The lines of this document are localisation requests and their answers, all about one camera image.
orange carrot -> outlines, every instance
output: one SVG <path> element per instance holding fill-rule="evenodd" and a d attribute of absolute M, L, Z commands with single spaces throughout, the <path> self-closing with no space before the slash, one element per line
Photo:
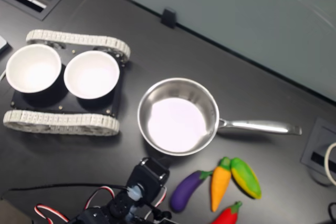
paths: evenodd
<path fill-rule="evenodd" d="M 230 171 L 231 160 L 223 157 L 220 164 L 215 168 L 211 180 L 211 210 L 215 212 L 221 203 L 227 186 L 231 179 Z"/>

saucepan handle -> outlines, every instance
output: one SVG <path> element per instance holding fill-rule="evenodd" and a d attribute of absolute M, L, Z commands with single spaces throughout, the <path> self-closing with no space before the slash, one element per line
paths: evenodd
<path fill-rule="evenodd" d="M 301 135 L 300 126 L 294 126 L 289 123 L 281 123 L 275 121 L 249 120 L 249 121 L 227 121 L 219 119 L 218 129 L 222 128 L 238 128 L 252 131 L 262 131 L 268 133 L 277 133 L 285 135 Z"/>

red chili pepper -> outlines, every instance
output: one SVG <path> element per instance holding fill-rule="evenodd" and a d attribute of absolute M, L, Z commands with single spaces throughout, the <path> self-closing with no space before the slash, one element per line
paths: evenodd
<path fill-rule="evenodd" d="M 242 202 L 238 201 L 234 205 L 226 208 L 212 224 L 235 224 L 241 205 Z"/>

purple eggplant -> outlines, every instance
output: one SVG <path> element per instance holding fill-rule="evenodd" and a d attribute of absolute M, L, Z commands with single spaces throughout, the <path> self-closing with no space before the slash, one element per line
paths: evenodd
<path fill-rule="evenodd" d="M 173 192 L 172 198 L 170 199 L 172 209 L 176 212 L 183 211 L 194 191 L 196 191 L 211 174 L 212 171 L 204 172 L 198 170 L 186 177 Z"/>

stainless steel saucepan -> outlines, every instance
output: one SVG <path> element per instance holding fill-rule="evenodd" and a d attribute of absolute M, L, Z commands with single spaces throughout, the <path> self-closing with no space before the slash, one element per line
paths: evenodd
<path fill-rule="evenodd" d="M 150 87 L 139 104 L 138 124 L 151 146 L 173 156 L 202 150 L 221 128 L 288 135 L 302 133 L 301 127 L 288 123 L 223 120 L 209 91 L 184 78 L 166 79 Z"/>

